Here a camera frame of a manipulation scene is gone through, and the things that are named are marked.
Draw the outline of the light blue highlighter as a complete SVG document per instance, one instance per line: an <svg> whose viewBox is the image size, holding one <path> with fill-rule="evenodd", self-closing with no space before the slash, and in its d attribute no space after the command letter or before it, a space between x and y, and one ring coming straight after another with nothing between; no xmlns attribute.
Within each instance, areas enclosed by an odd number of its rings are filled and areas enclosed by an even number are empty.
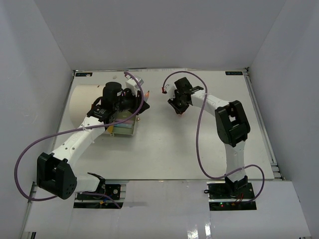
<svg viewBox="0 0 319 239"><path fill-rule="evenodd" d="M115 124L114 127L132 128L133 125L132 124L128 124L128 123L119 123L119 124Z"/></svg>

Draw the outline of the yellow bottom drawer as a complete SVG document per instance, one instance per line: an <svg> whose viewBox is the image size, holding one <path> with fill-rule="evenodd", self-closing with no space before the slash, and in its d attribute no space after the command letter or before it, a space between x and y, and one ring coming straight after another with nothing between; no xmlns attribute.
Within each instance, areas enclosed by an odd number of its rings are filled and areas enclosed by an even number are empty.
<svg viewBox="0 0 319 239"><path fill-rule="evenodd" d="M107 129L106 129L106 133L109 133L109 134L112 134L113 133L113 128L114 126L109 126Z"/></svg>

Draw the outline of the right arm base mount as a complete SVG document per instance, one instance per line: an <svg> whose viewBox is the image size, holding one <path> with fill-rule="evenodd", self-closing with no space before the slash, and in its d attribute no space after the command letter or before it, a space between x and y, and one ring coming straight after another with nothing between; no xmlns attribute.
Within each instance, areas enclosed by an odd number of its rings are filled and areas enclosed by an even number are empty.
<svg viewBox="0 0 319 239"><path fill-rule="evenodd" d="M236 192L231 192L225 183L208 183L203 191L208 196L210 211L254 211L257 210L251 183Z"/></svg>

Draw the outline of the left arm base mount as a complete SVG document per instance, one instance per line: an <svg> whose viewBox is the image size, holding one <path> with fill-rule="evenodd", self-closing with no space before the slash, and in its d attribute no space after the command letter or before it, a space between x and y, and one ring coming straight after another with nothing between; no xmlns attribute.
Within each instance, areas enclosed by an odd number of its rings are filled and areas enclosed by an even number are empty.
<svg viewBox="0 0 319 239"><path fill-rule="evenodd" d="M75 209L121 209L128 181L107 181L97 192L101 195L76 194Z"/></svg>

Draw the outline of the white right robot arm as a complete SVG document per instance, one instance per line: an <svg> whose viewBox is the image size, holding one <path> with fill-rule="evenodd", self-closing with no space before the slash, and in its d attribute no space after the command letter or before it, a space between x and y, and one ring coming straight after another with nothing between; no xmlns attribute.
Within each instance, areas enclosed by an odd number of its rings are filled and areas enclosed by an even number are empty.
<svg viewBox="0 0 319 239"><path fill-rule="evenodd" d="M183 114L189 106L201 108L195 136L196 156L200 169L209 176L201 163L199 153L199 130L203 112L215 117L216 131L224 143L226 152L225 179L226 195L232 199L243 193L243 187L248 184L245 172L244 147L251 128L240 101L227 102L207 93L206 87L193 87L186 77L162 87L162 93L169 95L167 101L178 115Z"/></svg>

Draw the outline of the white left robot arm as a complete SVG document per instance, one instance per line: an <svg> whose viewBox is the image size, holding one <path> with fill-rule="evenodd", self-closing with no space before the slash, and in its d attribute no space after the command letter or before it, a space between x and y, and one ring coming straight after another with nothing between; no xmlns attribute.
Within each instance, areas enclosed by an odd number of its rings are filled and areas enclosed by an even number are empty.
<svg viewBox="0 0 319 239"><path fill-rule="evenodd" d="M103 197L105 179L95 173L77 176L74 172L77 161L94 140L115 123L119 113L129 111L138 115L149 107L139 81L128 79L125 89L118 82L106 83L102 96L93 102L77 131L51 153L39 155L38 187L63 200L79 192L88 192L95 199Z"/></svg>

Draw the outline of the pink highlighter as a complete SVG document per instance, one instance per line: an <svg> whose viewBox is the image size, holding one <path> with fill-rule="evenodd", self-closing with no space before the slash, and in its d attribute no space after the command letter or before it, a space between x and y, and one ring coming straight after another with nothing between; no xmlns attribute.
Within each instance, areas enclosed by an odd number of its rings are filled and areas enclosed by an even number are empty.
<svg viewBox="0 0 319 239"><path fill-rule="evenodd" d="M134 124L135 121L134 120L124 120L124 119L116 119L115 122L117 124L121 124L121 123L124 123L124 124Z"/></svg>

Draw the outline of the orange tip clear highlighter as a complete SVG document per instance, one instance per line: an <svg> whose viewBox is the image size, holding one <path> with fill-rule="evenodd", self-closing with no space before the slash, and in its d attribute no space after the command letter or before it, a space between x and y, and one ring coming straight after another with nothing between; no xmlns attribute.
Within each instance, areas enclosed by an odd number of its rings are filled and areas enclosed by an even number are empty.
<svg viewBox="0 0 319 239"><path fill-rule="evenodd" d="M144 94L144 101L145 101L145 102L148 101L149 96L150 96L150 91L147 91L147 92Z"/></svg>

